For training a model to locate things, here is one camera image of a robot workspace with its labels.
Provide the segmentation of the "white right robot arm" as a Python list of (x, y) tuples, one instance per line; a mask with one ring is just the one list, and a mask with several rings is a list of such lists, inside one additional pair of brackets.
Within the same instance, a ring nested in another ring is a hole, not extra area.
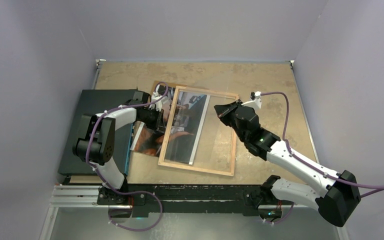
[(288, 149), (286, 141), (261, 127), (255, 110), (243, 106), (240, 100), (215, 105), (214, 110), (218, 119), (234, 130), (252, 155), (284, 168), (303, 181), (300, 184), (270, 176), (260, 191), (264, 202), (290, 201), (318, 211), (323, 219), (336, 227), (345, 225), (361, 202), (353, 173), (347, 170), (339, 173)]

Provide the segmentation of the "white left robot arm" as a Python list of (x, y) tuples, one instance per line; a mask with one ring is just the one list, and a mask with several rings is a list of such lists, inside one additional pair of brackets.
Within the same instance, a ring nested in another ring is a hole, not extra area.
[(135, 122), (158, 130), (163, 124), (163, 103), (167, 98), (167, 90), (152, 94), (137, 90), (132, 99), (115, 108), (80, 118), (73, 154), (92, 168), (103, 187), (110, 189), (110, 199), (118, 205), (128, 201), (129, 191), (126, 176), (114, 160), (116, 131)]

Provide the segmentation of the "white wooden picture frame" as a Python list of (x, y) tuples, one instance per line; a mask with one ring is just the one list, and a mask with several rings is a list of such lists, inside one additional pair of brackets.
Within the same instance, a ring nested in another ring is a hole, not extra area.
[(232, 177), (237, 138), (214, 107), (239, 99), (236, 93), (176, 87), (157, 164), (161, 167)]

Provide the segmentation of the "colour photo print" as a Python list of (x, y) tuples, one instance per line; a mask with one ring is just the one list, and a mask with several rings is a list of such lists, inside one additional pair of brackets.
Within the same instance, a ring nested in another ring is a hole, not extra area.
[(148, 129), (139, 123), (130, 149), (134, 152), (159, 157), (163, 150), (163, 141), (169, 123), (171, 108), (174, 115), (165, 149), (165, 159), (181, 164), (194, 163), (198, 142), (203, 129), (210, 96), (196, 92), (180, 91), (177, 100), (167, 95), (162, 109), (162, 130)]

